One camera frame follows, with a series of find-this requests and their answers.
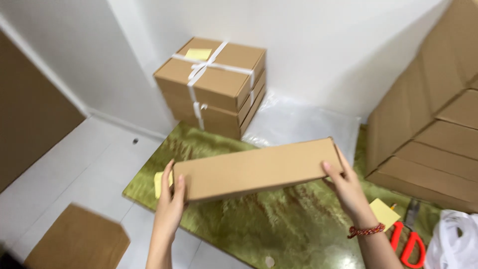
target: red scissors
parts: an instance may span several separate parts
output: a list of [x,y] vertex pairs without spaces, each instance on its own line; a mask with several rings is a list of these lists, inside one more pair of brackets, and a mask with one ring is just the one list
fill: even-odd
[[[405,245],[405,249],[403,249],[400,260],[404,265],[413,269],[420,268],[423,266],[426,254],[425,245],[423,244],[422,239],[418,236],[417,232],[413,228],[413,223],[415,222],[415,218],[419,210],[420,201],[417,201],[415,199],[410,200],[410,204],[408,205],[407,209],[407,215],[405,217],[405,222],[402,223],[397,221],[393,224],[393,226],[395,226],[395,230],[393,231],[390,241],[391,247],[393,248],[393,251],[395,251],[397,249],[398,241],[400,239],[400,234],[402,233],[403,225],[405,224],[405,226],[411,230],[410,237],[408,238],[408,242]],[[416,264],[410,264],[408,262],[408,259],[410,258],[410,254],[413,251],[415,243],[418,243],[418,246],[420,247],[420,258],[418,259],[418,262]]]

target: green rug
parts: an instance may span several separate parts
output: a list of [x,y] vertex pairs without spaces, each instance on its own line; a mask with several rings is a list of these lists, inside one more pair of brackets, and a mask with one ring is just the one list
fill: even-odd
[[[363,125],[358,136],[354,169],[365,194],[370,202],[380,198],[386,204],[397,203],[395,211],[404,216],[410,198],[363,179],[365,138],[366,126]],[[123,195],[154,210],[153,177],[156,172],[163,171],[172,158],[183,161],[253,148],[250,144],[179,123]],[[439,213],[437,207],[422,203],[415,228],[425,244],[431,239]],[[351,224],[334,193],[320,180],[240,199],[190,204],[181,220],[183,229],[258,269],[267,269],[267,256],[274,258],[275,269],[364,268],[357,240],[347,239]],[[407,229],[402,231],[397,255],[401,254],[408,234]],[[416,246],[410,262],[416,262],[417,254]]]

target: yellow sticky note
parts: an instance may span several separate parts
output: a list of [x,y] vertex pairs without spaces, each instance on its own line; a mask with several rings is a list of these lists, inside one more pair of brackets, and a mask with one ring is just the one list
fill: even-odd
[[[154,190],[156,193],[156,199],[159,199],[161,195],[161,177],[163,177],[163,172],[158,172],[154,175]],[[169,174],[169,187],[173,184],[173,174]]]
[[377,220],[385,225],[384,232],[400,219],[400,215],[395,213],[395,211],[378,198],[370,203],[370,208],[372,208],[373,214]]
[[212,49],[210,48],[190,48],[186,52],[185,57],[190,59],[206,61],[209,58],[211,51]]

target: hand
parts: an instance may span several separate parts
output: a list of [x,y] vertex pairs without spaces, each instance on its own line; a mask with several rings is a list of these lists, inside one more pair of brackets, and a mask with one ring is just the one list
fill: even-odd
[[156,206],[154,229],[165,236],[171,243],[179,226],[184,209],[184,176],[180,175],[174,182],[174,196],[171,198],[169,191],[169,174],[171,173],[174,160],[171,160],[164,169],[161,178],[161,195]]
[[352,219],[356,228],[373,228],[378,225],[378,221],[369,206],[365,194],[363,193],[357,174],[350,167],[350,164],[344,158],[344,155],[339,148],[337,148],[337,151],[344,167],[344,173],[341,175],[329,162],[324,161],[322,162],[322,168],[332,179],[332,182],[327,179],[323,179],[323,181],[333,192],[335,192],[340,201],[340,206]]

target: clear plastic wrap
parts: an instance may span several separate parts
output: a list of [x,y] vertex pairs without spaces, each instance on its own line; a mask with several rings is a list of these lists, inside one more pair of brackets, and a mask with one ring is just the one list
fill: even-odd
[[242,141],[258,147],[333,137],[352,165],[360,118],[300,102],[268,89]]

